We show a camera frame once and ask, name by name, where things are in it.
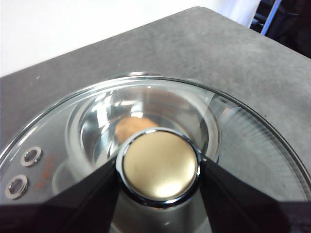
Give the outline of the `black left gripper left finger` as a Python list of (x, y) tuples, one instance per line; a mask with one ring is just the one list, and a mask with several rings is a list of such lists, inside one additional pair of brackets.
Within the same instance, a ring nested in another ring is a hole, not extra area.
[(106, 233), (119, 196), (115, 159), (41, 204), (2, 205), (2, 233)]

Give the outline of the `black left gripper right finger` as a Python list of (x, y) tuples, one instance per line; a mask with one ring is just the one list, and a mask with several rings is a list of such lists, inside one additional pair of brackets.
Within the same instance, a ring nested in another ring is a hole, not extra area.
[(200, 164), (200, 192), (214, 233), (309, 233), (309, 201), (277, 201), (215, 162)]

